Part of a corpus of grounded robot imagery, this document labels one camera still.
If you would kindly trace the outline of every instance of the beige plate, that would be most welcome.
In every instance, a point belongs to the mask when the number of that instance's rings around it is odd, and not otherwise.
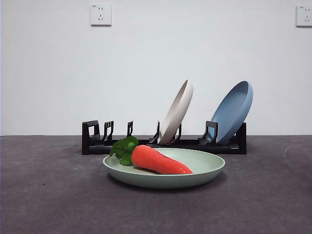
[[[193,86],[186,80],[176,95],[164,122],[160,124],[158,145],[165,145],[170,142],[176,134],[193,96]]]
[[[225,165],[224,159],[210,153],[175,148],[157,148],[167,157],[182,162],[193,174],[160,175],[134,166],[123,166],[115,154],[103,159],[108,173],[121,182],[154,189],[186,188],[206,183],[215,178]]]

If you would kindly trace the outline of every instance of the plate rim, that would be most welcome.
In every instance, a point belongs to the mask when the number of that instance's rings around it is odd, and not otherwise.
[[[107,167],[107,168],[109,168],[109,169],[112,169],[112,170],[115,170],[115,171],[118,171],[118,172],[122,172],[122,173],[126,173],[126,174],[131,174],[131,175],[140,175],[140,176],[160,176],[160,177],[203,175],[203,174],[206,174],[206,173],[211,173],[211,172],[218,171],[218,170],[222,169],[222,168],[225,166],[225,164],[226,164],[225,160],[224,160],[223,158],[221,158],[220,156],[215,155],[215,154],[212,154],[212,153],[208,153],[208,152],[205,152],[205,151],[191,150],[191,149],[181,149],[181,148],[165,148],[165,147],[162,147],[162,148],[154,148],[154,149],[156,149],[156,150],[157,150],[157,149],[179,149],[179,150],[197,151],[197,152],[201,152],[201,153],[206,153],[206,154],[210,154],[210,155],[213,155],[213,156],[215,156],[215,157],[221,159],[222,165],[219,166],[218,168],[215,168],[215,169],[210,170],[210,171],[207,171],[207,172],[202,172],[202,173],[191,173],[191,174],[138,174],[138,173],[132,173],[132,172],[121,171],[121,170],[118,170],[118,169],[116,169],[116,168],[113,168],[113,167],[109,166],[109,165],[105,162],[105,160],[106,160],[108,157],[111,157],[111,156],[109,156],[109,155],[106,156],[106,157],[102,160],[102,162],[103,162],[103,164],[104,164],[105,167]]]

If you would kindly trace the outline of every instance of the plate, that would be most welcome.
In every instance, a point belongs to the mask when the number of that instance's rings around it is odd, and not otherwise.
[[[186,80],[175,97],[164,122],[160,125],[158,145],[168,144],[176,134],[193,96],[193,86]]]
[[[214,113],[212,122],[218,123],[216,143],[226,145],[243,124],[253,102],[253,88],[247,81],[238,83],[222,100]],[[206,139],[214,135],[209,128]]]
[[[123,166],[115,154],[103,159],[108,173],[126,184],[153,188],[177,189],[204,184],[215,178],[225,165],[224,159],[210,153],[176,148],[156,148],[163,155],[185,164],[193,174],[161,175],[135,166]]]

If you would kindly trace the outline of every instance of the blue plate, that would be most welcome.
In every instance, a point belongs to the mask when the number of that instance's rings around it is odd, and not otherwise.
[[[226,145],[243,124],[253,102],[253,88],[247,81],[238,83],[222,100],[212,122],[218,123],[217,144]],[[206,139],[211,140],[214,129],[209,128]]]

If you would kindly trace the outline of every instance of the toy carrot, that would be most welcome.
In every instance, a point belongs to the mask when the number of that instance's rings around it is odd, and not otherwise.
[[[154,170],[161,174],[192,173],[183,163],[166,157],[147,145],[136,146],[131,154],[131,161],[137,167]]]
[[[147,146],[139,145],[138,139],[129,136],[116,142],[110,155],[115,153],[121,160],[122,165],[133,163],[137,167],[157,171],[161,174],[191,174],[192,171],[183,163],[166,157],[157,150]]]

